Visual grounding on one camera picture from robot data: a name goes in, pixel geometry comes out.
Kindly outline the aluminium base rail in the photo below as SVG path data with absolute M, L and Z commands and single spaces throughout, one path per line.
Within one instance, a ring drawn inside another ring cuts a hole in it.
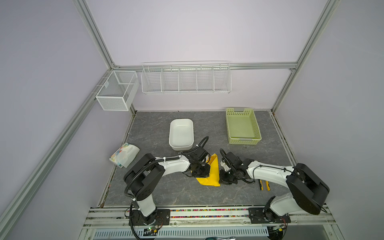
M 250 226 L 249 206 L 237 207 L 167 207 L 170 215 L 169 227 L 215 227 Z M 83 223 L 84 229 L 127 227 L 129 207 L 90 209 Z M 289 226 L 335 225 L 336 220 L 330 212 L 310 215 L 304 211 L 289 214 Z

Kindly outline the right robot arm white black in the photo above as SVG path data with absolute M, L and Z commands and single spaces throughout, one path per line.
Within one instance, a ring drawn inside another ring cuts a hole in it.
M 281 196 L 271 197 L 262 210 L 262 216 L 268 223 L 275 223 L 283 216 L 305 211 L 319 215 L 330 193 L 328 185 L 322 181 L 307 165 L 276 166 L 256 160 L 241 160 L 232 152 L 220 149 L 222 155 L 219 183 L 237 184 L 242 181 L 253 184 L 258 180 L 272 182 L 289 190 Z

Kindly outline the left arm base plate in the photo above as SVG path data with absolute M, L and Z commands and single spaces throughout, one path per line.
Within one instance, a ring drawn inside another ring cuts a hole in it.
M 133 226 L 167 226 L 170 224 L 171 210 L 170 209 L 156 209 L 148 217 L 144 217 L 139 210 L 133 210 L 130 213 Z

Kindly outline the yellow black pliers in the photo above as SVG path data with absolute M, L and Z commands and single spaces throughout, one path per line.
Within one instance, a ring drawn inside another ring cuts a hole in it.
M 258 182 L 259 182 L 259 187 L 260 187 L 261 191 L 263 191 L 263 190 L 270 191 L 271 190 L 270 183 L 268 181 L 258 180 Z

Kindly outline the green perforated plastic basket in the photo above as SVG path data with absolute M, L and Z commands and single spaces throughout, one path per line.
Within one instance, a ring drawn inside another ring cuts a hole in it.
M 262 140 L 253 109 L 226 108 L 226 124 L 230 145 L 257 145 Z

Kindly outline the white mesh box basket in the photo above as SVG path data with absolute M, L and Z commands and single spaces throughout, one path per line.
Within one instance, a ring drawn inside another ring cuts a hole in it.
M 111 71 L 96 99 L 104 111 L 129 111 L 139 85 L 136 71 Z

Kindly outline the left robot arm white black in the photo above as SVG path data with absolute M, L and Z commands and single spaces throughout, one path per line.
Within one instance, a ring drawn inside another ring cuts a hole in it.
M 211 155 L 204 146 L 209 137 L 204 137 L 196 147 L 180 152 L 174 157 L 158 158 L 152 154 L 144 155 L 137 163 L 129 167 L 124 176 L 126 187 L 124 195 L 131 198 L 132 204 L 148 219 L 157 212 L 152 193 L 162 177 L 183 173 L 190 178 L 210 176 L 209 161 Z

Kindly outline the yellow paper napkin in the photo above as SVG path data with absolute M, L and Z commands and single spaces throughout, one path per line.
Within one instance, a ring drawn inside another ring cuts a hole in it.
M 218 156 L 213 154 L 208 162 L 210 166 L 209 176 L 207 178 L 197 178 L 197 181 L 203 186 L 220 187 L 220 173 Z

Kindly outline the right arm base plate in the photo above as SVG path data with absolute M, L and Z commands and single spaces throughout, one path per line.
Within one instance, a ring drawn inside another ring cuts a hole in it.
M 291 218 L 288 215 L 278 216 L 271 210 L 264 208 L 249 208 L 249 219 L 252 224 L 289 224 Z

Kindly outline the white oval plastic tub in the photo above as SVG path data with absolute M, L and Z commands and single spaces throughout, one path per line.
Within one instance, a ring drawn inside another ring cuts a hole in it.
M 190 150 L 194 144 L 194 123 L 191 119 L 175 119 L 170 124 L 169 145 L 175 151 Z

